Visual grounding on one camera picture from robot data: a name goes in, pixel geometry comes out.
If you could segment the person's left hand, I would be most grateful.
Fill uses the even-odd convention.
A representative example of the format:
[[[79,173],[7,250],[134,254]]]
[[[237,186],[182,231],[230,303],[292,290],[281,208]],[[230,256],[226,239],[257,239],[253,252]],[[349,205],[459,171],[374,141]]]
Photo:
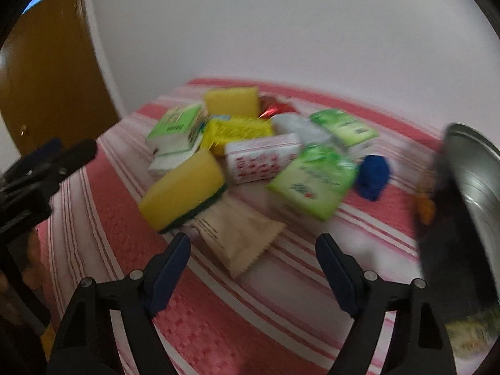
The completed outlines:
[[[28,310],[35,312],[41,303],[44,276],[36,228],[1,240],[1,317],[13,325],[27,324]]]

